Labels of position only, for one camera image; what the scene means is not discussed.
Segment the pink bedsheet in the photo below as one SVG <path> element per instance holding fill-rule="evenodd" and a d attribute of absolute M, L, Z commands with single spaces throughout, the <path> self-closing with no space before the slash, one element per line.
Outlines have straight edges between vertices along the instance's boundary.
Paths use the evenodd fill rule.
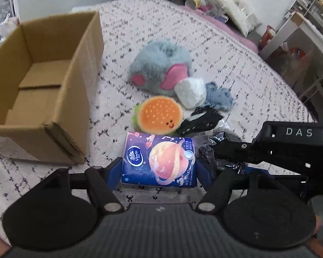
<path fill-rule="evenodd" d="M 220 30 L 225 31 L 227 34 L 229 34 L 231 37 L 235 38 L 237 41 L 245 45 L 246 47 L 250 48 L 252 51 L 258 54 L 258 47 L 250 40 L 240 36 L 236 32 L 230 29 L 225 23 L 220 22 L 219 20 L 216 20 L 215 18 L 207 15 L 205 12 L 200 11 L 199 9 L 193 10 L 189 7 L 183 6 L 183 9 L 193 12 L 197 14 L 198 16 L 202 17 L 203 19 L 211 22 L 216 27 L 218 27 Z"/>

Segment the plush toy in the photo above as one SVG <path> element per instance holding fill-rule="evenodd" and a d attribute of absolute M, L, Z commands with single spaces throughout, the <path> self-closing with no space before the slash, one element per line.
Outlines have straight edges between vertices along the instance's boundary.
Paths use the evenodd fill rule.
<path fill-rule="evenodd" d="M 218 88 L 215 82 L 206 83 L 207 96 L 202 107 L 209 106 L 216 110 L 228 111 L 233 107 L 233 98 L 227 88 Z"/>
<path fill-rule="evenodd" d="M 174 96 L 175 85 L 193 75 L 191 56 L 167 40 L 147 44 L 129 68 L 130 81 L 156 95 Z"/>
<path fill-rule="evenodd" d="M 139 129 L 145 133 L 168 135 L 183 121 L 183 111 L 170 97 L 154 96 L 143 102 L 136 111 Z"/>
<path fill-rule="evenodd" d="M 191 77 L 193 73 L 188 50 L 159 40 L 150 42 L 138 53 L 130 65 L 129 80 L 152 94 L 177 96 L 187 109 L 210 106 L 227 111 L 233 106 L 229 90 L 218 88 L 214 82 L 205 85 L 203 79 Z"/>

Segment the white plush piece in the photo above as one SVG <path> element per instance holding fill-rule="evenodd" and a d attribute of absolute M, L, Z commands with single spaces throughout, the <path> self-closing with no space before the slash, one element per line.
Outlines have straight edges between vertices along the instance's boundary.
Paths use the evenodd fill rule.
<path fill-rule="evenodd" d="M 206 86 L 202 78 L 188 77 L 178 82 L 175 93 L 186 109 L 199 107 L 206 100 Z"/>

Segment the pink plush ear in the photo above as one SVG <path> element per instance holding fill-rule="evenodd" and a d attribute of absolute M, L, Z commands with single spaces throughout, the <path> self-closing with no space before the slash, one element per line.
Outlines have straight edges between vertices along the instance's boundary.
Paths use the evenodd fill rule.
<path fill-rule="evenodd" d="M 132 77 L 132 82 L 137 86 L 143 86 L 146 80 L 142 75 L 134 75 Z"/>
<path fill-rule="evenodd" d="M 160 88 L 163 90 L 172 90 L 175 85 L 182 79 L 188 77 L 188 67 L 185 64 L 174 64 L 169 68 L 161 83 Z"/>

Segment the gray plush toy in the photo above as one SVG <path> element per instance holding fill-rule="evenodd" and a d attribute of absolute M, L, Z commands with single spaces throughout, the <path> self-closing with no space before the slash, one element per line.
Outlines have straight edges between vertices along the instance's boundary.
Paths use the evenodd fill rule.
<path fill-rule="evenodd" d="M 133 84 L 170 97 L 175 95 L 175 85 L 193 73 L 189 51 L 167 40 L 147 44 L 129 68 Z"/>
<path fill-rule="evenodd" d="M 209 106 L 216 110 L 228 111 L 233 107 L 234 100 L 227 88 L 218 88 L 213 81 L 206 83 L 207 96 L 201 107 Z"/>

